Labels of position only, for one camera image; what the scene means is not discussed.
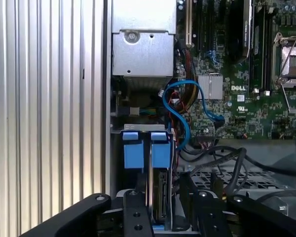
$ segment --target metal grille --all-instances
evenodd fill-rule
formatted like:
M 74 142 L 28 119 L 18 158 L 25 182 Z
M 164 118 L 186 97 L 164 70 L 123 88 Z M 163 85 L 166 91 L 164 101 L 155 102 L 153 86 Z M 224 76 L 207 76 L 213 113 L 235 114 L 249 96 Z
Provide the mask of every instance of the metal grille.
M 101 192 L 103 0 L 0 0 L 0 237 Z
M 283 186 L 276 183 L 272 178 L 274 173 L 268 171 L 256 171 L 249 172 L 248 179 L 244 185 L 244 189 L 282 189 Z M 223 179 L 224 185 L 229 183 L 232 176 L 232 171 L 223 170 L 222 174 L 218 173 L 218 176 Z M 240 185 L 245 178 L 245 172 L 241 171 L 238 179 L 238 184 Z M 203 172 L 198 172 L 192 177 L 195 185 L 202 189 L 209 189 L 211 182 L 211 171 L 206 170 Z

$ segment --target cable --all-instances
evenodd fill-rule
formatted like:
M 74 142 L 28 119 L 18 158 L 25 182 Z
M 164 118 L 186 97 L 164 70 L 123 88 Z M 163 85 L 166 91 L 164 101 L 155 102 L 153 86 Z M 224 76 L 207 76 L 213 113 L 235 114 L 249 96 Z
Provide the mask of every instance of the cable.
M 296 197 L 296 190 L 284 190 L 279 192 L 273 192 L 259 197 L 257 202 L 264 202 L 272 197 Z
M 236 152 L 238 149 L 236 149 L 234 147 L 230 147 L 230 146 L 216 146 L 216 147 L 212 147 L 212 148 L 206 150 L 205 152 L 203 152 L 200 155 L 200 157 L 202 158 L 202 157 L 206 156 L 210 152 L 219 151 L 219 150 L 226 150 L 226 151 Z M 271 166 L 267 166 L 267 165 L 261 164 L 261 163 L 255 161 L 255 160 L 253 160 L 248 155 L 245 155 L 245 159 L 248 162 L 250 162 L 251 164 L 259 167 L 260 169 L 264 169 L 264 170 L 267 170 L 267 171 L 270 171 L 270 172 L 273 172 L 273 173 L 284 174 L 284 175 L 296 177 L 296 171 L 279 169 L 279 168 L 274 168 L 274 167 L 271 167 Z
M 237 193 L 237 192 L 239 192 L 242 188 L 243 188 L 243 186 L 245 186 L 245 184 L 246 184 L 246 182 L 247 182 L 247 180 L 248 180 L 248 176 L 249 176 L 249 171 L 248 171 L 248 168 L 247 168 L 247 166 L 244 164 L 244 163 L 242 163 L 242 167 L 245 169 L 245 177 L 243 178 L 243 181 L 241 182 L 241 184 L 239 185 L 239 187 L 236 189 L 236 191 L 234 192 L 235 194 Z
M 217 116 L 217 115 L 213 114 L 212 112 L 207 111 L 206 105 L 205 105 L 205 100 L 204 100 L 204 93 L 203 93 L 203 90 L 199 86 L 198 83 L 196 83 L 196 82 L 194 82 L 192 80 L 185 80 L 185 81 L 178 81 L 176 83 L 173 83 L 173 84 L 169 85 L 165 89 L 165 91 L 163 93 L 163 96 L 162 96 L 163 105 L 164 105 L 164 107 L 169 112 L 171 112 L 172 114 L 174 114 L 182 122 L 182 124 L 184 126 L 184 129 L 185 129 L 185 138 L 184 138 L 183 142 L 177 147 L 177 150 L 182 150 L 187 145 L 187 143 L 189 142 L 190 137 L 191 137 L 190 128 L 189 128 L 189 125 L 188 125 L 187 121 L 178 112 L 176 112 L 174 109 L 172 109 L 168 105 L 168 103 L 166 101 L 166 94 L 167 94 L 167 91 L 170 88 L 173 88 L 173 87 L 176 87 L 176 86 L 179 86 L 179 85 L 183 85 L 183 84 L 194 84 L 194 85 L 196 85 L 199 88 L 199 90 L 201 91 L 201 94 L 202 94 L 203 109 L 204 109 L 205 114 L 208 116 L 208 118 L 210 118 L 212 121 L 217 121 L 217 120 L 218 121 L 221 121 L 221 120 L 224 120 L 223 116 Z
M 215 152 L 213 153 L 213 158 L 214 158 L 215 161 L 217 161 L 217 157 L 216 157 Z M 222 172 L 222 169 L 221 169 L 221 167 L 220 167 L 219 164 L 217 165 L 217 169 L 218 169 L 219 172 L 221 173 L 221 176 L 224 176 L 224 174 L 223 174 L 223 172 Z
M 211 121 L 217 122 L 217 121 L 223 121 L 224 120 L 224 117 L 223 116 L 221 116 L 221 115 L 220 116 L 217 116 L 217 115 L 213 114 L 212 112 L 207 111 L 206 104 L 205 104 L 205 99 L 204 99 L 205 98 L 204 92 L 203 92 L 202 88 L 200 87 L 200 85 L 197 82 L 193 81 L 193 80 L 178 81 L 176 83 L 173 83 L 173 84 L 169 85 L 165 89 L 165 91 L 163 93 L 162 99 L 165 97 L 167 90 L 169 90 L 172 87 L 176 87 L 176 86 L 183 85 L 183 84 L 193 84 L 193 85 L 196 85 L 197 86 L 197 88 L 199 89 L 199 91 L 201 92 L 201 95 L 202 95 L 202 106 L 203 106 L 204 113 L 206 114 L 206 116 Z
M 227 196 L 233 194 L 233 191 L 236 189 L 241 166 L 242 166 L 242 163 L 243 163 L 243 160 L 244 160 L 246 154 L 247 154 L 247 150 L 245 148 L 241 148 L 238 158 L 236 160 L 235 167 L 233 169 L 231 179 L 230 179 L 229 183 L 227 184 L 227 186 L 224 188 L 224 191 Z
M 234 152 L 231 152 L 231 153 L 223 156 L 222 158 L 220 158 L 218 160 L 198 165 L 197 167 L 194 168 L 194 170 L 191 171 L 190 175 L 193 176 L 197 172 L 199 172 L 200 170 L 202 170 L 204 168 L 215 167 L 215 166 L 217 166 L 219 164 L 226 163 L 227 161 L 230 161 L 231 159 L 234 159 L 236 156 L 238 156 L 240 152 L 241 152 L 241 149 L 236 149 Z

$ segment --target screw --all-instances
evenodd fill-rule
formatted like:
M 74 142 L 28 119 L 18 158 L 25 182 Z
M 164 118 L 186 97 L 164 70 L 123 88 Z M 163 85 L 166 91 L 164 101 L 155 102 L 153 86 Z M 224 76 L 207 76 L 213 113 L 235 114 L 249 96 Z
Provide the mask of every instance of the screw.
M 130 40 L 130 41 L 135 41 L 136 40 L 136 34 L 135 33 L 129 33 L 128 34 L 128 39 Z
M 207 193 L 204 192 L 204 191 L 201 191 L 201 192 L 199 192 L 199 195 L 202 196 L 202 197 L 206 197 L 207 196 Z
M 98 197 L 97 197 L 97 201 L 102 201 L 102 200 L 104 200 L 104 199 L 105 199 L 104 196 L 98 196 Z
M 131 191 L 131 192 L 129 193 L 129 195 L 132 195 L 132 196 L 137 195 L 137 192 L 135 192 L 135 191 Z
M 241 197 L 234 197 L 233 198 L 236 202 L 242 202 L 242 198 Z

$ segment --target expansion slot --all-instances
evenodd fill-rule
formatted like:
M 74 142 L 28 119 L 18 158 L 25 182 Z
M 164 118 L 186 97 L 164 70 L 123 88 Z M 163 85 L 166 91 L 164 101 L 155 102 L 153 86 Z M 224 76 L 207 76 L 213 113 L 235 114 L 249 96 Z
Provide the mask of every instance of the expansion slot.
M 203 1 L 199 0 L 193 4 L 193 24 L 192 24 L 192 43 L 194 48 L 200 52 L 202 50 L 202 25 L 203 25 Z
M 192 46 L 192 9 L 193 9 L 193 0 L 186 0 L 185 43 L 187 46 Z
M 204 55 L 214 48 L 214 34 L 215 34 L 215 8 L 214 0 L 208 0 L 207 5 L 203 7 L 202 16 L 202 51 Z

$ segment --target capacitor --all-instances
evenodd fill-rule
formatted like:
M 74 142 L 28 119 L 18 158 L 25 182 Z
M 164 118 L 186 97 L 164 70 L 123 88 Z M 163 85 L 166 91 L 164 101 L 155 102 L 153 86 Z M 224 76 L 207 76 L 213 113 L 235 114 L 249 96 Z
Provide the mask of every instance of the capacitor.
M 289 9 L 290 9 L 289 6 L 285 6 L 285 7 L 282 9 L 282 13 L 287 13 Z
M 296 11 L 296 6 L 291 6 L 289 12 L 294 13 Z

